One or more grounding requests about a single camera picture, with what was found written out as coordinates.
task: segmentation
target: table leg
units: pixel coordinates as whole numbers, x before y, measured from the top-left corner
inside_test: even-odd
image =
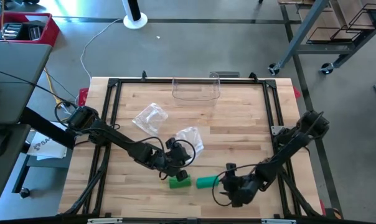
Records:
[[[26,155],[26,158],[25,158],[25,161],[24,161],[24,163],[22,165],[21,171],[19,171],[18,178],[16,179],[14,188],[12,189],[13,193],[19,194],[19,192],[22,189],[22,185],[25,182],[25,178],[26,178],[27,172],[29,171],[29,168],[30,168],[29,166],[27,166],[27,162],[29,161],[30,157],[31,157],[30,155]]]
[[[36,131],[50,137],[57,143],[68,147],[69,149],[73,149],[73,146],[75,145],[75,137],[72,134],[58,128],[56,125],[41,117],[38,113],[28,107],[25,107],[19,121],[31,125]]]

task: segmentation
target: plastic bag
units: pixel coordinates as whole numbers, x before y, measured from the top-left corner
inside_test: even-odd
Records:
[[[199,130],[196,127],[189,127],[179,131],[175,139],[183,139],[189,141],[194,147],[196,152],[195,159],[198,158],[199,154],[204,149],[202,139],[200,138]],[[181,145],[186,149],[187,153],[191,156],[191,159],[187,160],[186,163],[189,163],[192,158],[194,157],[194,152],[192,151],[192,147],[188,145],[186,142],[179,142]]]
[[[157,136],[162,123],[168,116],[169,115],[159,105],[151,103],[133,119],[133,123],[146,133]]]

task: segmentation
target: clear plastic bin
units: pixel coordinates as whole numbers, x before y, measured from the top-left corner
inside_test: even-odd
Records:
[[[172,95],[179,106],[214,106],[220,92],[220,77],[215,72],[199,82],[186,78],[172,80]]]

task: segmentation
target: white cable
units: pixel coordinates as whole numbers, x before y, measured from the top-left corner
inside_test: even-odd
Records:
[[[113,21],[113,22],[111,22],[109,25],[107,25],[101,32],[99,32],[97,35],[95,35],[90,41],[88,41],[88,43],[86,44],[86,46],[84,46],[84,49],[83,49],[83,53],[82,53],[82,55],[80,56],[80,62],[82,63],[82,66],[83,66],[83,69],[84,69],[84,71],[86,71],[86,73],[87,73],[87,75],[88,75],[88,77],[90,78],[90,83],[91,83],[91,75],[90,75],[90,72],[88,72],[87,71],[87,69],[86,69],[86,66],[84,65],[84,63],[83,63],[83,57],[84,57],[84,53],[86,52],[86,48],[87,48],[87,46],[96,38],[96,37],[98,37],[100,34],[102,34],[104,31],[106,31],[107,30],[107,28],[109,28],[109,26],[111,26],[112,24],[114,24],[115,22],[118,22],[118,21],[120,21],[120,20],[123,20],[123,19],[117,19],[117,20],[115,20],[115,21]]]
[[[76,96],[76,98],[75,98],[75,105],[77,105],[78,106],[78,103],[77,103],[77,99],[78,99],[78,96],[79,96],[80,94],[78,94],[77,96]]]
[[[65,105],[62,103],[61,104],[61,107],[63,108],[63,110],[65,111],[65,114],[69,114],[69,115],[72,115],[68,109],[66,109]]]

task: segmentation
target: green block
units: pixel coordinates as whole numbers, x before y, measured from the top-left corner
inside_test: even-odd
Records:
[[[210,176],[210,177],[199,177],[196,180],[196,187],[198,189],[206,188],[206,187],[213,187],[213,183],[215,181],[215,186],[217,186],[220,182],[219,178],[217,176]]]
[[[185,178],[184,180],[182,180],[180,182],[177,180],[176,177],[170,177],[169,178],[169,186],[170,186],[170,189],[191,186],[190,175],[188,175],[187,178]]]

